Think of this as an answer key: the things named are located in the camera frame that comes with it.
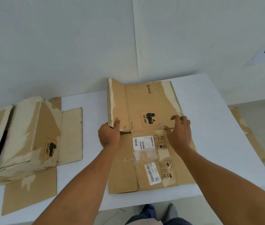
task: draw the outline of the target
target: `pant leg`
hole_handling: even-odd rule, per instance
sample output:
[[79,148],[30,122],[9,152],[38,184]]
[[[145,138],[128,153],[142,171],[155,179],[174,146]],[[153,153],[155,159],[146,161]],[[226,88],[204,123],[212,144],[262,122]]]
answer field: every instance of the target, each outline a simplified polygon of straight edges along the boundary
[[134,215],[132,216],[125,225],[137,221],[137,220],[141,220],[141,219],[150,219],[150,218],[154,218],[157,219],[157,213],[153,207],[153,205],[151,204],[146,204],[142,210],[142,212],[139,215]]
[[180,217],[170,219],[167,222],[162,221],[162,223],[164,225],[192,225],[190,222]]

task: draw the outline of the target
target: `foot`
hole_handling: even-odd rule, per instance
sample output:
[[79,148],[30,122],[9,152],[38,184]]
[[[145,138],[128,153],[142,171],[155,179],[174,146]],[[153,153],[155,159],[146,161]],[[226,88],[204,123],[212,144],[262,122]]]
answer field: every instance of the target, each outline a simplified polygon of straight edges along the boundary
[[165,213],[165,215],[163,216],[162,220],[163,221],[169,221],[170,219],[176,218],[178,217],[178,212],[176,207],[171,203],[168,206],[168,209]]

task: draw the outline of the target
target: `white table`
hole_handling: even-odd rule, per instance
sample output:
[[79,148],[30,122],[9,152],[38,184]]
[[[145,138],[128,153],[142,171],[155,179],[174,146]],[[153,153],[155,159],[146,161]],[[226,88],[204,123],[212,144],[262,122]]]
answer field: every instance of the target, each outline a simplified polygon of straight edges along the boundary
[[[191,120],[192,136],[198,153],[254,184],[265,187],[265,167],[251,147],[227,105],[206,74],[170,79],[183,113]],[[97,137],[107,121],[106,91],[62,98],[62,110],[83,108],[83,159],[58,166],[57,190],[64,186],[101,151]],[[53,198],[17,212],[1,216],[4,186],[0,186],[0,225],[34,221]],[[100,210],[167,201],[202,194],[197,185],[134,193],[108,194],[106,187]]]

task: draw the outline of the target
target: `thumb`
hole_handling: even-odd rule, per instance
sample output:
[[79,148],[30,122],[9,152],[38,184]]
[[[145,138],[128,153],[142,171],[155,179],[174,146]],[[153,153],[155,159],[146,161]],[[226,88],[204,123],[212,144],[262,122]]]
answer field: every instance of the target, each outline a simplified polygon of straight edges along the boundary
[[120,130],[120,118],[117,118],[114,123],[114,129]]
[[166,132],[167,132],[167,136],[171,133],[171,130],[170,130],[170,128],[168,127],[168,126],[164,126],[164,128],[165,128],[165,130],[166,130]]

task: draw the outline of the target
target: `forearm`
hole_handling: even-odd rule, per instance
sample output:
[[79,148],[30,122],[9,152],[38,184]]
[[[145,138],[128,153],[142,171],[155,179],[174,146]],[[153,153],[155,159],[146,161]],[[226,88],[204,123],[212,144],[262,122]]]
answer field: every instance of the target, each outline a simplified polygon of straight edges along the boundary
[[188,146],[176,151],[224,225],[265,224],[265,191]]
[[116,148],[108,146],[57,195],[34,222],[92,225],[98,213]]

